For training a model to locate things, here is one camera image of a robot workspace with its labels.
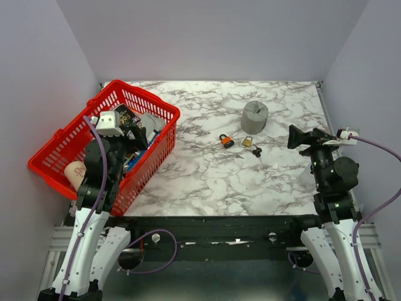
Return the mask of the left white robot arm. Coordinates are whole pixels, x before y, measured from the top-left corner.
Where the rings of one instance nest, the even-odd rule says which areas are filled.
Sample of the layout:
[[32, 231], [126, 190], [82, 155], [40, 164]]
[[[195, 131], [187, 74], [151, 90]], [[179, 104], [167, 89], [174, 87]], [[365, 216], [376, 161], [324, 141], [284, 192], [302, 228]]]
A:
[[98, 243], [123, 179], [125, 157], [148, 147], [146, 130], [136, 124], [101, 129], [90, 124], [94, 139], [85, 147], [85, 176], [77, 192], [73, 233], [52, 286], [38, 300], [101, 300], [103, 286], [123, 247], [138, 243], [131, 226], [111, 228]]

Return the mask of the black keys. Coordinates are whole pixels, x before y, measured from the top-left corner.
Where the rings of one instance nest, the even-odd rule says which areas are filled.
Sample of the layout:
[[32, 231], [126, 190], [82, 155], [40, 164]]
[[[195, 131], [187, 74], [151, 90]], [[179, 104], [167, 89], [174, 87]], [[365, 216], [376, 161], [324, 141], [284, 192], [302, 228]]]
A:
[[254, 146], [254, 149], [251, 152], [256, 158], [258, 158], [260, 163], [263, 163], [263, 161], [261, 159], [262, 149], [260, 147]]

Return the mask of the orange black padlock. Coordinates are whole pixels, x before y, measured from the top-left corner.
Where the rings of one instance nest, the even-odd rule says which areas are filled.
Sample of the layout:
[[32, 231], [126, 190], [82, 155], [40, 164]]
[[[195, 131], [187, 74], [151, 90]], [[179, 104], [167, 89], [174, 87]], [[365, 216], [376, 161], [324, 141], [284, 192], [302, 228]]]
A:
[[234, 145], [234, 141], [228, 137], [226, 134], [221, 134], [219, 139], [225, 149], [228, 149]]

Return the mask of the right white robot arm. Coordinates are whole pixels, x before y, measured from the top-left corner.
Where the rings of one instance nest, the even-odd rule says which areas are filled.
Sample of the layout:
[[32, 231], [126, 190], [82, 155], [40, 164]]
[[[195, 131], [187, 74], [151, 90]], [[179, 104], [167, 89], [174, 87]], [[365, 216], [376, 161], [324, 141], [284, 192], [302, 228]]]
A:
[[310, 252], [330, 300], [386, 299], [363, 249], [360, 227], [365, 219], [358, 215], [350, 194], [358, 185], [359, 165], [349, 157], [333, 158], [339, 147], [356, 145], [360, 140], [358, 132], [350, 128], [330, 135], [317, 128], [303, 132], [289, 126], [287, 148], [307, 146], [299, 154], [311, 161], [318, 219], [290, 227], [288, 238]]

